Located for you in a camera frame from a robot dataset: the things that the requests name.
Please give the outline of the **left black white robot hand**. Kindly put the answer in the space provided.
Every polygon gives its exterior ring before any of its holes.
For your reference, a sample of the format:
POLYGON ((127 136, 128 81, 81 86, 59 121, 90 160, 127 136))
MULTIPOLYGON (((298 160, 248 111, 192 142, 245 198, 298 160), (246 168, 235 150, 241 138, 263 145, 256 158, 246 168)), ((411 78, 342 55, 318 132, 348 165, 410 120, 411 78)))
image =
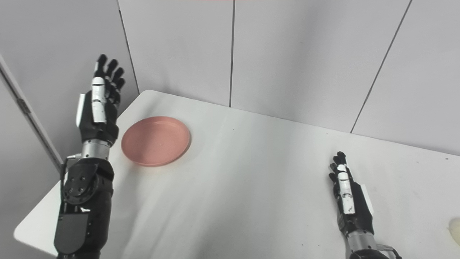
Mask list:
POLYGON ((108 62, 101 54, 96 60, 90 90, 79 96, 76 126, 82 142, 99 140, 113 146, 118 138, 118 108, 125 85, 124 69, 116 59, 108 62))

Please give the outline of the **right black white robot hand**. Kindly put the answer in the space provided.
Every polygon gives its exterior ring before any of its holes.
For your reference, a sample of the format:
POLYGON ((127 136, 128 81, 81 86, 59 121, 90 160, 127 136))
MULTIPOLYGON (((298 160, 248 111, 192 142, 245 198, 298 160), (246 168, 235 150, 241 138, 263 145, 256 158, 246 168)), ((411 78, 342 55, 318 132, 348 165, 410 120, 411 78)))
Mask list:
POLYGON ((373 215, 366 201, 363 186, 353 179, 345 153, 338 151, 332 160, 329 178, 338 206, 340 231, 345 236, 355 231, 374 234, 373 215))

